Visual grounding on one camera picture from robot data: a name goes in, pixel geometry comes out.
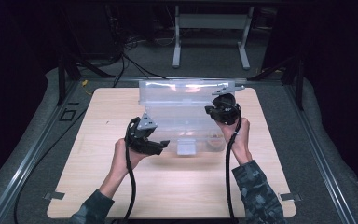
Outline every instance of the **controller cable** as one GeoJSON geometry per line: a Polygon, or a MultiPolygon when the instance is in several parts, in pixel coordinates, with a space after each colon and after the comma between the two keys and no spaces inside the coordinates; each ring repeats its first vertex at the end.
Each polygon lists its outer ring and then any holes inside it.
{"type": "Polygon", "coordinates": [[[132,171],[132,165],[130,161],[130,145],[129,145],[129,130],[131,125],[134,125],[136,123],[136,119],[132,119],[127,126],[126,136],[124,138],[124,141],[126,142],[126,163],[127,163],[127,170],[129,171],[130,180],[131,180],[131,201],[129,205],[129,209],[127,210],[127,214],[124,216],[122,223],[126,224],[128,222],[128,219],[130,217],[130,213],[132,211],[133,205],[135,203],[135,196],[136,196],[136,182],[135,182],[135,176],[133,175],[132,171]]]}
{"type": "Polygon", "coordinates": [[[226,151],[226,192],[227,192],[227,204],[228,204],[228,212],[231,218],[231,222],[233,224],[237,224],[238,221],[237,219],[234,217],[234,212],[232,209],[232,202],[231,202],[231,190],[230,190],[230,181],[229,181],[229,159],[230,159],[230,152],[231,152],[231,148],[232,145],[235,142],[235,137],[238,134],[238,131],[241,128],[241,124],[242,124],[242,119],[241,119],[241,112],[240,112],[240,117],[238,118],[238,123],[237,123],[237,127],[235,128],[235,132],[231,135],[231,138],[228,141],[227,144],[227,151],[226,151]]]}

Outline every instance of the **hand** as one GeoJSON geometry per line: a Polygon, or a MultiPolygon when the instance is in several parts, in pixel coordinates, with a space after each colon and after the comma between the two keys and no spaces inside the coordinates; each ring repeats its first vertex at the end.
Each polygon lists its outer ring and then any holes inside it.
{"type": "MultiPolygon", "coordinates": [[[[132,169],[135,169],[139,161],[149,156],[135,152],[130,148],[129,153],[132,169]]],[[[127,173],[126,143],[124,139],[121,138],[115,143],[115,154],[112,159],[110,171],[100,186],[100,192],[106,197],[112,198],[127,173]]]]}
{"type": "MultiPolygon", "coordinates": [[[[219,126],[219,128],[222,130],[226,143],[228,143],[229,139],[231,138],[231,135],[234,134],[238,121],[239,119],[237,119],[232,125],[226,125],[224,123],[216,122],[217,126],[219,126]]],[[[240,165],[252,160],[252,154],[248,148],[250,122],[246,118],[241,118],[241,121],[241,128],[238,131],[238,134],[234,140],[234,144],[231,148],[235,158],[240,165]]]]}

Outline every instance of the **white stand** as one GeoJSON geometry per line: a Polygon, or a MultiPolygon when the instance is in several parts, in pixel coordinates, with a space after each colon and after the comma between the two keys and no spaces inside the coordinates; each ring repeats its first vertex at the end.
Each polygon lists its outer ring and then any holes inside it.
{"type": "Polygon", "coordinates": [[[246,55],[245,44],[252,20],[253,8],[249,8],[247,15],[230,14],[179,14],[179,6],[175,7],[175,50],[173,53],[174,68],[180,64],[180,28],[210,28],[210,29],[243,29],[241,42],[238,42],[242,67],[250,69],[246,55]]]}

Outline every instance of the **wooden board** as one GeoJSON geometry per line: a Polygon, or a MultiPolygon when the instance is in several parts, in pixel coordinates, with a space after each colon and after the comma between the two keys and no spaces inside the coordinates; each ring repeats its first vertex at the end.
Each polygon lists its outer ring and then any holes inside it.
{"type": "MultiPolygon", "coordinates": [[[[242,115],[251,122],[250,150],[277,194],[289,193],[284,173],[255,90],[235,94],[242,115]]],[[[70,217],[101,186],[118,138],[125,135],[130,120],[139,117],[139,90],[98,89],[89,104],[53,199],[48,208],[52,218],[70,217]]],[[[137,194],[131,218],[220,218],[229,217],[225,184],[225,151],[202,152],[179,157],[162,152],[140,162],[134,170],[137,194]]],[[[238,166],[231,153],[231,169],[238,166]]],[[[234,214],[244,217],[240,192],[231,174],[234,214]]],[[[117,190],[109,217],[124,217],[131,198],[127,175],[117,190]]],[[[286,217],[296,213],[293,202],[281,202],[286,217]]]]}

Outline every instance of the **transparent plastic box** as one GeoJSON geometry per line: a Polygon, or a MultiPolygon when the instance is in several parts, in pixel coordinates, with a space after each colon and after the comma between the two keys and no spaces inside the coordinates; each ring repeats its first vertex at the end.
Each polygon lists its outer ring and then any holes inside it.
{"type": "Polygon", "coordinates": [[[140,81],[139,104],[158,125],[149,140],[170,140],[164,151],[178,155],[224,150],[223,134],[204,107],[213,105],[213,91],[234,86],[232,79],[140,81]]]}

